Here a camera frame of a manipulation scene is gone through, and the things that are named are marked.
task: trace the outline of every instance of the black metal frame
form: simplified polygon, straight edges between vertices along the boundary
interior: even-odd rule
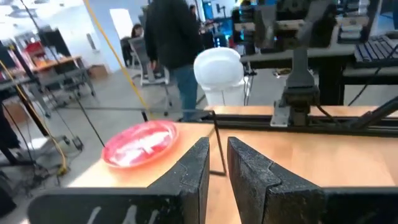
[[[398,118],[388,117],[397,110],[398,96],[362,116],[309,116],[308,126],[275,127],[271,125],[271,115],[219,114],[214,117],[215,126],[220,129],[398,138]],[[214,117],[205,116],[197,122],[210,123]]]

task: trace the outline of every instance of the wooden table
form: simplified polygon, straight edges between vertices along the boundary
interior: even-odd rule
[[[357,116],[370,107],[332,106],[335,116]],[[214,107],[216,113],[271,114],[268,106]],[[173,153],[150,168],[130,172],[93,164],[70,187],[146,187],[170,169],[203,136],[210,138],[210,169],[222,171],[211,124],[178,123],[180,139]],[[322,134],[220,130],[226,157],[228,136],[236,136],[286,169],[320,186],[393,186],[398,182],[398,139]],[[232,187],[226,177],[210,176],[206,224],[240,223]]]
[[[63,64],[63,63],[68,63],[68,62],[74,62],[74,61],[79,60],[79,59],[81,59],[81,56],[64,57],[64,58],[58,59],[58,61],[52,60],[51,62],[47,62],[43,66],[38,66],[38,67],[33,68],[32,72],[41,72],[43,70],[52,68],[52,67],[54,67],[56,65]]]
[[[59,59],[58,61],[52,60],[51,62],[47,62],[45,65],[33,67],[33,68],[31,68],[31,70],[33,73],[39,73],[46,69],[52,68],[58,64],[74,62],[79,59],[81,59],[81,56],[64,57],[64,58]],[[25,75],[25,70],[23,68],[12,68],[9,70],[9,72],[11,73],[11,75],[14,75],[15,77],[18,77],[20,75]]]

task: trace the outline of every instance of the man in black jacket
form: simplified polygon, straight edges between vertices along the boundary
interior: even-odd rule
[[[146,17],[145,42],[152,69],[158,61],[177,79],[182,109],[196,107],[198,83],[193,61],[203,50],[201,38],[184,0],[153,0]],[[191,113],[184,113],[188,121]]]

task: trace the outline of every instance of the red plastic plate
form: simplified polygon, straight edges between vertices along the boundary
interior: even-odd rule
[[[130,168],[146,164],[168,151],[178,138],[171,121],[137,124],[111,138],[102,159],[111,167]]]

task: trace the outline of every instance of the keyboard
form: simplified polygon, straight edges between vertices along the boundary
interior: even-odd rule
[[[398,66],[398,51],[396,51],[389,60],[385,60],[391,53],[394,46],[391,40],[385,36],[370,37],[365,44],[358,44],[355,50],[356,63],[354,68],[375,68],[375,67],[393,67]]]

